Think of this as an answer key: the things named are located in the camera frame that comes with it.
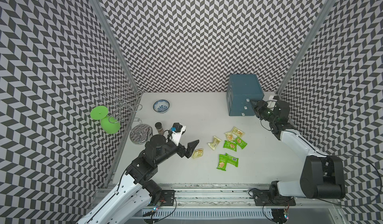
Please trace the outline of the teal three-drawer cabinet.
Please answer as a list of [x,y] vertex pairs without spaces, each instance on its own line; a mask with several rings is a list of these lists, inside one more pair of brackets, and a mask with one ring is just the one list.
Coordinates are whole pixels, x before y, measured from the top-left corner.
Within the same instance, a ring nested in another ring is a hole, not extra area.
[[260,101],[264,93],[256,74],[231,74],[226,101],[229,116],[254,116],[251,101]]

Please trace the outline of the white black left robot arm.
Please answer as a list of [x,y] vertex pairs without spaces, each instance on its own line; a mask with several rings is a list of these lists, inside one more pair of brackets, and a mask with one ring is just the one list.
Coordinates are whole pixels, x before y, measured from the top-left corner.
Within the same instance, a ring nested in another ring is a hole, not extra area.
[[122,174],[119,183],[78,224],[124,224],[144,207],[160,200],[161,187],[152,180],[158,166],[175,154],[190,158],[199,140],[175,144],[163,135],[154,135],[139,156]]

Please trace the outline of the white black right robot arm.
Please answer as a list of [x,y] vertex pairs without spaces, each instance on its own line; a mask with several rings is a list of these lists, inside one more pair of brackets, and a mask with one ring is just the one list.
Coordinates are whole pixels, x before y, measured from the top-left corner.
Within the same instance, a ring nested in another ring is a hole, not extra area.
[[268,196],[309,199],[342,199],[346,196],[344,168],[339,157],[321,153],[289,122],[290,107],[286,101],[276,101],[270,108],[264,100],[251,100],[255,116],[269,123],[274,136],[287,145],[304,165],[301,176],[294,181],[273,181]]

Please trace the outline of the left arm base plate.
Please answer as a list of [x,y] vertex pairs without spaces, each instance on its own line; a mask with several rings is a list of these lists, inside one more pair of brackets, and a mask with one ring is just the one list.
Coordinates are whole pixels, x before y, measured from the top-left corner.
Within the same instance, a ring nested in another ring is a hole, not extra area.
[[158,202],[161,203],[161,206],[173,206],[175,202],[175,193],[175,190],[161,190],[153,197],[150,197],[148,206],[155,206]]

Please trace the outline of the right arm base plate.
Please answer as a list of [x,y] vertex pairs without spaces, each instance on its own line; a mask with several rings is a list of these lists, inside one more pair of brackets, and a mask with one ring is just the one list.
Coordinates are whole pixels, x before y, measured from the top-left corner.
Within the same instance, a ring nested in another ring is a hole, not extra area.
[[251,191],[251,193],[255,201],[255,205],[258,207],[261,207],[263,205],[268,207],[296,206],[296,202],[293,197],[272,196],[269,191],[259,189],[254,189]]

